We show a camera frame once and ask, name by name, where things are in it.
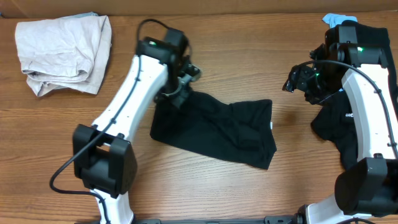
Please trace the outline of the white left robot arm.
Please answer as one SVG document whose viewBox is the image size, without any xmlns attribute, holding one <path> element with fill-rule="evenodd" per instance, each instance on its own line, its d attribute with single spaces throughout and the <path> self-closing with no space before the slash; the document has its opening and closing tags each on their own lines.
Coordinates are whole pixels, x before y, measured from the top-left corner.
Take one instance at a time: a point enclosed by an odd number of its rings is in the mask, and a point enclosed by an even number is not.
<svg viewBox="0 0 398 224">
<path fill-rule="evenodd" d="M 86 194 L 94 196 L 99 223 L 133 223 L 128 191 L 137 172 L 132 140 L 153 101 L 180 107 L 188 84 L 200 76 L 186 50 L 187 37 L 146 37 L 137 43 L 129 73 L 108 107 L 91 126 L 73 133 L 73 168 Z"/>
</svg>

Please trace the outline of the folded beige trousers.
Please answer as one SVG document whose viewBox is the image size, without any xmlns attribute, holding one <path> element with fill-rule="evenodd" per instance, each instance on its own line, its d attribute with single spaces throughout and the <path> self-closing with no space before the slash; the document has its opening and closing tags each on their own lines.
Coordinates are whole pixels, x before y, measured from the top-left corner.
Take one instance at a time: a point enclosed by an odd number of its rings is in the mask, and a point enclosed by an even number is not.
<svg viewBox="0 0 398 224">
<path fill-rule="evenodd" d="M 62 88 L 97 94 L 111 36 L 108 16 L 94 13 L 18 23 L 17 55 L 28 86 L 38 97 Z"/>
</svg>

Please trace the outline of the black t-shirt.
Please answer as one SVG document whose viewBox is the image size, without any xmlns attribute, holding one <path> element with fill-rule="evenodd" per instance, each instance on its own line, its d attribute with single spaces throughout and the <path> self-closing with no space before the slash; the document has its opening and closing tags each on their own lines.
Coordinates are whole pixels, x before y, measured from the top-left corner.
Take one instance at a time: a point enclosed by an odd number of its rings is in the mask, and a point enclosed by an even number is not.
<svg viewBox="0 0 398 224">
<path fill-rule="evenodd" d="M 157 103 L 150 136 L 204 156 L 268 169 L 277 150 L 271 115 L 271 100 L 224 104 L 193 91 L 179 108 Z"/>
</svg>

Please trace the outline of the light blue garment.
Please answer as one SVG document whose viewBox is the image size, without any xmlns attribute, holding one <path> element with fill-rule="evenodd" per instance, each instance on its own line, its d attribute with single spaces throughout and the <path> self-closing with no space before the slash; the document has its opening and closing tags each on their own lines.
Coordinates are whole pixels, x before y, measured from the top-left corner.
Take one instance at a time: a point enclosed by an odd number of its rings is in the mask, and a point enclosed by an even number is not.
<svg viewBox="0 0 398 224">
<path fill-rule="evenodd" d="M 357 22 L 357 18 L 354 16 L 346 16 L 341 14 L 333 14 L 328 13 L 326 14 L 322 21 L 329 25 L 330 28 L 334 28 L 337 25 L 341 25 L 344 21 L 354 21 Z"/>
</svg>

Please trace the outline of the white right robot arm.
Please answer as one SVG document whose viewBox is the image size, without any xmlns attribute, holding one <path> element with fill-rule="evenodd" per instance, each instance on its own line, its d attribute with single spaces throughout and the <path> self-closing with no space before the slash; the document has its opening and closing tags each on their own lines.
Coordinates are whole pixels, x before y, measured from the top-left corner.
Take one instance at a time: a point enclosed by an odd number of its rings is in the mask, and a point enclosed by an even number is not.
<svg viewBox="0 0 398 224">
<path fill-rule="evenodd" d="M 334 193 L 305 205 L 297 223 L 368 222 L 397 214 L 397 118 L 383 49 L 356 42 L 321 44 L 310 61 L 292 67 L 282 89 L 320 104 L 344 91 L 358 138 L 357 163 L 340 174 Z"/>
</svg>

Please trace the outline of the black logo shirt pile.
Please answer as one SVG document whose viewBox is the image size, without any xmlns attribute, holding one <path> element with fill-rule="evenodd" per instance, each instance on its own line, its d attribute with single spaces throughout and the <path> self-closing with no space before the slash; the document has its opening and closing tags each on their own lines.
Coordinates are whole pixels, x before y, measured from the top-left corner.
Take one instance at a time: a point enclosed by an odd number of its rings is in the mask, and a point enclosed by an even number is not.
<svg viewBox="0 0 398 224">
<path fill-rule="evenodd" d="M 396 110 L 397 75 L 388 30 L 384 27 L 371 27 L 349 20 L 341 22 L 339 26 L 354 26 L 360 44 L 375 44 L 383 48 L 388 63 L 390 93 Z M 351 106 L 344 91 L 335 93 L 328 100 L 312 121 L 311 127 L 320 138 L 335 144 L 340 152 L 344 169 L 347 170 L 357 163 L 358 140 Z"/>
</svg>

